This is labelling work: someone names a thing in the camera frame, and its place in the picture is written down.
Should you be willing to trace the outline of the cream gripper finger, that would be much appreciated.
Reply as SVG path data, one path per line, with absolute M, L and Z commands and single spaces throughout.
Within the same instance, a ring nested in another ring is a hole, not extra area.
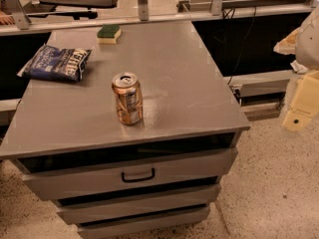
M 297 81 L 296 92 L 283 120 L 290 131 L 301 131 L 319 113 L 319 72 L 304 75 Z
M 284 39 L 276 43 L 273 51 L 281 55 L 294 55 L 298 33 L 299 28 L 293 30 Z

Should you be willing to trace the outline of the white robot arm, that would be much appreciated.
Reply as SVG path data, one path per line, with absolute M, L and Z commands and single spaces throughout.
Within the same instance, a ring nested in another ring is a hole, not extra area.
M 273 51 L 282 55 L 295 55 L 294 69 L 307 69 L 297 81 L 297 88 L 283 126 L 300 131 L 319 113 L 319 6 L 302 22 L 301 26 L 278 42 Z

